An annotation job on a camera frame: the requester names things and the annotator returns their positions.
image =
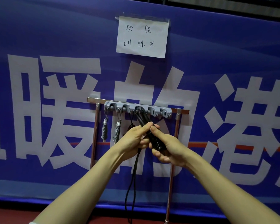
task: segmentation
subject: paper sign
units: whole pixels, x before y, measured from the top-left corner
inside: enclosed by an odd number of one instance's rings
[[[169,23],[119,17],[116,52],[165,58]]]

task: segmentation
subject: black jump rope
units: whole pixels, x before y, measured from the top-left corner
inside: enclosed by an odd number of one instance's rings
[[[143,127],[145,124],[147,124],[148,122],[151,122],[151,120],[149,119],[149,117],[146,114],[146,111],[143,107],[139,107],[136,108],[135,111],[133,112],[133,116],[131,117],[131,112],[129,113],[130,116],[130,120],[131,120],[131,125],[129,126],[129,128],[127,129],[127,131],[129,131],[131,128],[135,127],[135,125],[133,124],[133,118],[134,115],[137,117],[140,125]],[[149,130],[146,132],[146,137],[149,138],[152,146],[154,149],[156,149],[157,151],[162,151],[162,150],[166,150],[166,146],[165,144],[156,136],[154,136],[152,134],[152,132]],[[124,201],[124,208],[127,211],[127,196],[129,195],[129,191],[131,189],[131,186],[134,182],[134,199],[133,199],[133,204],[132,204],[132,210],[131,210],[131,215],[128,216],[127,220],[129,222],[129,224],[133,223],[133,218],[129,218],[133,216],[133,211],[134,211],[134,206],[135,206],[135,199],[136,199],[136,170],[137,170],[137,164],[138,164],[138,158],[140,155],[141,149],[138,148],[138,154],[135,160],[135,164],[134,164],[134,169],[133,169],[133,173],[132,173],[132,180],[130,183],[130,186],[127,190],[127,194],[125,195],[125,201]]]

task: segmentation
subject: hand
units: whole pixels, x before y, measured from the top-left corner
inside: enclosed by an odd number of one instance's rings
[[[122,154],[122,161],[134,157],[138,153],[138,148],[145,149],[148,148],[149,139],[143,138],[143,135],[149,131],[150,127],[153,126],[153,122],[149,122],[143,127],[140,125],[131,128],[115,145],[117,149],[120,150]]]
[[[158,137],[162,142],[164,142],[167,150],[159,152],[152,148],[152,144],[149,143],[149,148],[152,149],[152,153],[163,163],[172,163],[173,165],[186,167],[187,164],[187,154],[193,152],[184,146],[176,137],[164,134],[154,126],[150,128],[150,131],[154,136]]]

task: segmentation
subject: wall-mounted rack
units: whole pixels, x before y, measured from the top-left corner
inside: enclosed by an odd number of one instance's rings
[[[129,103],[129,102],[112,101],[112,100],[105,100],[105,99],[92,98],[92,97],[88,97],[87,102],[96,104],[96,116],[95,116],[95,121],[94,121],[90,168],[92,168],[93,164],[94,164],[94,157],[95,157],[95,152],[96,152],[96,139],[97,139],[97,131],[98,131],[98,118],[99,118],[99,111],[100,111],[101,104],[104,104],[104,109],[108,108],[108,110],[111,112],[116,111],[116,112],[120,112],[120,113],[134,111],[137,107],[142,106],[146,110],[147,114],[150,114],[154,117],[163,116],[168,119],[172,117],[172,113],[176,113],[175,130],[174,130],[174,136],[176,138],[178,137],[179,120],[180,120],[181,115],[182,114],[189,115],[189,112],[190,112],[189,110],[181,109],[181,108],[168,108],[168,107],[159,107],[159,106],[153,106],[153,105],[141,105],[141,104],[135,104],[135,103]],[[171,198],[172,198],[173,174],[174,174],[174,165],[171,165],[165,224],[169,223],[170,203],[171,203]]]

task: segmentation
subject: spring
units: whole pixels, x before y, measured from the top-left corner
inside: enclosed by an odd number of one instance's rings
[[[103,121],[103,129],[102,129],[102,139],[103,142],[106,142],[108,138],[108,127],[107,127],[108,117],[106,117]]]
[[[114,144],[116,144],[119,141],[120,126],[121,126],[121,120],[118,120],[115,126],[115,134],[113,137]]]

